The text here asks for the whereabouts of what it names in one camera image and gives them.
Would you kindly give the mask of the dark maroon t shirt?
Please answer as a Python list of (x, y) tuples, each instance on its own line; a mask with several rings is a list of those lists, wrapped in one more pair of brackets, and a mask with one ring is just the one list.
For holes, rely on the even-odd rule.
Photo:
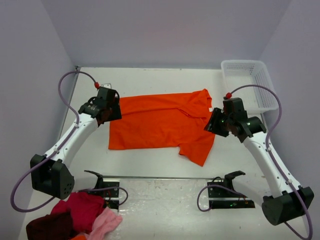
[(69, 213), (54, 213), (29, 222), (26, 234), (28, 240), (70, 240), (76, 232)]

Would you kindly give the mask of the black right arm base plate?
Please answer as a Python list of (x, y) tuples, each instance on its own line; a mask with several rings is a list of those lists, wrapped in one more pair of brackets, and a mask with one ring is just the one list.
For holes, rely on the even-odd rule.
[(234, 194), (219, 187), (210, 187), (207, 190), (209, 207), (215, 209), (254, 209), (255, 203), (244, 196)]

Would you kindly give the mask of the crimson red t shirt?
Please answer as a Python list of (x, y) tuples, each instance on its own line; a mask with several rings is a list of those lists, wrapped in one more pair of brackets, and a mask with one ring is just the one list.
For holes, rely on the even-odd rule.
[(105, 200), (101, 196), (87, 192), (72, 192), (66, 201), (60, 200), (51, 210), (51, 214), (69, 213), (73, 229), (77, 233), (89, 234), (93, 223), (104, 210)]

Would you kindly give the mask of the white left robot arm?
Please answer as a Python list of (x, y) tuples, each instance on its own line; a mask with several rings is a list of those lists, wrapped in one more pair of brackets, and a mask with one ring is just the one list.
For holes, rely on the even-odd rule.
[(100, 125), (121, 118), (119, 93), (100, 86), (97, 96), (79, 108), (73, 124), (61, 139), (44, 155), (32, 157), (30, 167), (36, 167), (31, 172), (32, 188), (61, 200), (78, 189), (86, 189), (94, 197), (101, 195), (104, 190), (101, 181), (92, 179), (81, 187), (75, 186), (76, 180), (69, 167), (81, 146)]

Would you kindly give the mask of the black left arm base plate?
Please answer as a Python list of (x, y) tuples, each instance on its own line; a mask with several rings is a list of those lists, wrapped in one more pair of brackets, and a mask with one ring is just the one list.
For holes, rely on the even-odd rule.
[(118, 179), (107, 179), (103, 180), (98, 189), (108, 188), (107, 190), (100, 191), (98, 193), (104, 199), (103, 207), (108, 207), (109, 209), (118, 210), (119, 209), (119, 186), (120, 181)]

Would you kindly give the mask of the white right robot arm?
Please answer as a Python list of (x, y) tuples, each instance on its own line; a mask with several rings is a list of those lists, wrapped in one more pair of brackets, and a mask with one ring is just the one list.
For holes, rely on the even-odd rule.
[(302, 187), (293, 177), (272, 148), (266, 127), (258, 117), (248, 117), (241, 98), (225, 99), (222, 109), (215, 107), (204, 129), (225, 138), (229, 134), (237, 137), (265, 177), (267, 186), (254, 182), (241, 170), (228, 173), (220, 185), (227, 196), (248, 197), (261, 206), (264, 216), (274, 226), (298, 217), (310, 217), (312, 189)]

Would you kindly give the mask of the white plastic basket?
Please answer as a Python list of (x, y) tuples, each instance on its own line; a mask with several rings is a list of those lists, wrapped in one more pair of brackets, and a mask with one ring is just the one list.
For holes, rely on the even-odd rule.
[(263, 86), (274, 91), (268, 69), (262, 61), (224, 60), (220, 66), (224, 87), (228, 93), (241, 86), (254, 85), (232, 94), (233, 97), (242, 99), (244, 109), (249, 114), (263, 114), (278, 109), (276, 98), (269, 91), (256, 87)]

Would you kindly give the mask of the orange red cloth piece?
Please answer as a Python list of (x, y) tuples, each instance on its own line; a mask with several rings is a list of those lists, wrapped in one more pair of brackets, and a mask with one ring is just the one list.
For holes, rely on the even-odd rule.
[(87, 240), (87, 234), (86, 233), (80, 233), (73, 237), (71, 240)]

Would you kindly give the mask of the orange t shirt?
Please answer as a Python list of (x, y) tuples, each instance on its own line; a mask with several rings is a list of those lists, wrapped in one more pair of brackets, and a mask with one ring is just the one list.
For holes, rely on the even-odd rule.
[(122, 118), (110, 123), (110, 150), (179, 148), (179, 154), (204, 166), (215, 141), (205, 131), (212, 97), (207, 89), (187, 93), (123, 97)]

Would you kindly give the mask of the pink t shirt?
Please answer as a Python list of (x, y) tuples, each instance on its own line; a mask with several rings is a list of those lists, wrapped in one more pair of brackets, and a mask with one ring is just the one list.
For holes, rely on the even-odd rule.
[(122, 216), (116, 214), (112, 209), (106, 207), (95, 219), (91, 233), (87, 240), (104, 240), (106, 235), (113, 232), (123, 221)]

